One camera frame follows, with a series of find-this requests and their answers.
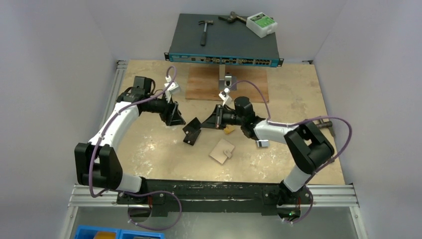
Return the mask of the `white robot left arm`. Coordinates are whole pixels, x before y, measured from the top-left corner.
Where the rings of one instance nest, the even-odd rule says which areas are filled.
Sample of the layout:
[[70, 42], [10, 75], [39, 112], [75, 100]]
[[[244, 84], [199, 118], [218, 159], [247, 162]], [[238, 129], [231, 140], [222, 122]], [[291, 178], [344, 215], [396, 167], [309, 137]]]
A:
[[155, 81], [136, 76], [133, 85], [116, 99], [113, 112], [100, 131], [87, 143], [78, 143], [74, 150], [77, 181], [80, 185], [129, 192], [135, 203], [148, 199], [142, 177], [124, 173], [117, 156], [118, 147], [142, 112], [158, 114], [167, 126], [185, 125], [172, 95], [179, 86], [175, 77], [166, 76], [164, 89], [155, 95]]

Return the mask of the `tan leather card holder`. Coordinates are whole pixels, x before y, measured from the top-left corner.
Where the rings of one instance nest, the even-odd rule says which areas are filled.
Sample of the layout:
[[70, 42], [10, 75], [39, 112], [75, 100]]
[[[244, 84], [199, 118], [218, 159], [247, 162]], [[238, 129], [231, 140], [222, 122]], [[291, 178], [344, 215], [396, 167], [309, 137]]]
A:
[[223, 165], [228, 159], [232, 158], [234, 149], [235, 146], [232, 143], [221, 139], [209, 153], [209, 157]]

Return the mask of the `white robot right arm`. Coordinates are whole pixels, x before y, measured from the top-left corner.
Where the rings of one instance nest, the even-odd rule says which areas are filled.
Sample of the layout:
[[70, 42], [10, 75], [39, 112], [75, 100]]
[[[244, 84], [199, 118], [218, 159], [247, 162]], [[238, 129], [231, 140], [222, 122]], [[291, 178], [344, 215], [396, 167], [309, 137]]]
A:
[[334, 147], [312, 121], [294, 126], [276, 124], [256, 115], [248, 97], [237, 97], [234, 108], [216, 105], [201, 128], [224, 129], [237, 125], [243, 134], [257, 142], [273, 141], [287, 145], [295, 166], [280, 183], [280, 198], [287, 203], [299, 196], [299, 190], [334, 155]]

